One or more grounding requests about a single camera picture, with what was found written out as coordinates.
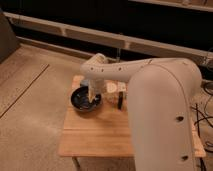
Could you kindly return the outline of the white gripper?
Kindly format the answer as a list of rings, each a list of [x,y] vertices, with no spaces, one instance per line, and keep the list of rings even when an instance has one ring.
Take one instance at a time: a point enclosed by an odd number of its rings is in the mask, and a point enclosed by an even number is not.
[[[95,94],[102,94],[106,91],[105,81],[103,79],[91,79],[89,81],[88,99],[92,103],[95,99]]]

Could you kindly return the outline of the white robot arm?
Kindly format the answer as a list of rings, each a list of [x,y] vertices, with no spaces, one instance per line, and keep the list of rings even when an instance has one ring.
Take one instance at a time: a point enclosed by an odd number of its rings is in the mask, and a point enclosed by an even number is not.
[[[92,80],[126,82],[127,111],[136,171],[197,171],[190,100],[202,82],[185,58],[110,64],[96,54],[81,66]]]

